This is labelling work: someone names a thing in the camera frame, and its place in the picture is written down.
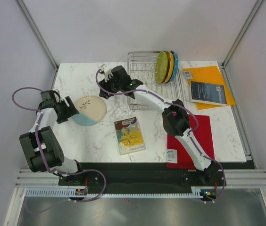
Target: white wall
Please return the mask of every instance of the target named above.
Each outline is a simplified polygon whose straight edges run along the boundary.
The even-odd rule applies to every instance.
[[[53,68],[15,1],[0,0],[0,225],[24,158],[18,139],[35,120],[35,113],[13,105],[11,94],[23,86],[49,89],[53,76]],[[40,99],[37,91],[17,96],[29,107],[36,107]]]
[[[224,60],[256,0],[25,0],[59,63],[126,61],[136,50]]]
[[[259,167],[266,169],[266,1],[228,65]]]

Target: red folder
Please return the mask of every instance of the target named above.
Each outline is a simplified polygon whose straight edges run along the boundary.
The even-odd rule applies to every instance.
[[[189,115],[191,128],[196,126],[196,122],[192,116]],[[212,138],[212,130],[210,127],[209,116],[206,115],[196,115],[199,122],[199,127],[193,133],[198,140],[199,144],[202,146],[205,153],[212,159],[215,159],[214,146]],[[194,163],[190,158],[189,154],[186,152],[185,148],[181,143],[170,135],[167,135],[167,148],[177,150],[177,164],[167,163],[166,166],[170,168],[193,170],[195,169]]]

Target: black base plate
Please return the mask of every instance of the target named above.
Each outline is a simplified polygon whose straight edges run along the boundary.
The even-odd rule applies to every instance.
[[[190,193],[191,186],[215,186],[223,183],[222,172],[203,184],[196,171],[167,168],[165,163],[80,163],[84,170],[101,171],[107,179],[106,194],[176,194]],[[99,193],[104,184],[96,172],[60,178],[60,186],[85,186],[90,194]]]

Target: aluminum frame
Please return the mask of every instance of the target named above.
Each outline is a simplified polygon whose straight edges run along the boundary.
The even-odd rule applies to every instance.
[[[52,87],[54,85],[57,73],[58,73],[58,64],[55,61],[53,55],[51,54],[44,38],[42,37],[36,23],[34,22],[32,16],[29,13],[29,10],[23,0],[15,0],[19,8],[22,10],[26,20],[28,21],[33,33],[35,34],[37,40],[39,41],[41,47],[44,49],[48,59],[50,60],[52,66],[55,69],[55,76],[53,79]],[[237,38],[233,42],[228,54],[226,55],[224,61],[219,64],[220,71],[232,92],[230,86],[230,81],[226,73],[226,66],[228,65],[232,55],[240,44],[243,36],[249,29],[251,22],[262,6],[264,0],[257,0],[254,4],[251,12],[249,13],[245,23],[243,24]],[[248,160],[251,157],[251,144],[248,140],[246,130],[243,126],[243,121],[241,118],[240,110],[238,106],[232,107],[234,114],[234,119],[236,121],[238,132],[242,141],[242,145],[245,151],[245,155]],[[263,200],[266,206],[266,170],[254,169],[254,170],[225,170],[225,176],[228,183],[226,189],[244,189],[244,188],[259,188],[263,196]],[[17,225],[19,219],[20,211],[23,205],[24,196],[26,193],[26,188],[28,187],[37,187],[37,188],[60,188],[58,186],[58,177],[51,175],[49,173],[32,173],[29,169],[20,170],[19,177],[15,186],[14,193],[12,195],[12,200],[9,205],[8,213],[6,220],[4,222],[5,226]]]

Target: robotic arm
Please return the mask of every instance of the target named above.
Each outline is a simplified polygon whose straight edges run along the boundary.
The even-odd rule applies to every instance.
[[[181,100],[171,101],[151,91],[141,81],[132,80],[122,66],[109,69],[106,65],[103,65],[100,73],[105,75],[105,79],[99,82],[103,88],[100,91],[100,97],[108,99],[113,94],[121,91],[126,96],[148,104],[162,114],[165,131],[180,141],[193,160],[195,168],[203,171],[208,178],[216,174],[219,167],[209,160],[193,132],[190,131],[191,127],[187,112],[182,108],[167,104],[173,103],[184,107]]]
[[[165,131],[180,141],[193,160],[196,169],[206,180],[209,180],[218,172],[219,166],[209,159],[193,132],[190,131],[188,114],[184,109],[178,107],[178,105],[184,107],[181,100],[172,102],[151,91],[141,81],[132,80],[122,66],[109,69],[106,65],[103,65],[99,72],[105,75],[105,79],[98,83],[101,89],[100,97],[108,99],[114,95],[125,94],[147,103],[162,114]],[[44,161],[46,161],[50,170],[76,173],[81,170],[78,162],[64,156],[51,128],[55,121],[59,124],[65,122],[71,116],[78,114],[78,110],[74,107],[70,97],[61,100],[58,93],[53,90],[42,92],[41,97],[42,102],[38,109],[42,112],[37,112],[37,120],[33,128],[28,133],[20,136],[20,143],[29,168],[32,172],[45,172],[47,169]],[[40,125],[38,125],[37,132],[44,157],[40,153],[35,134],[35,127],[41,114],[43,114],[43,117]]]

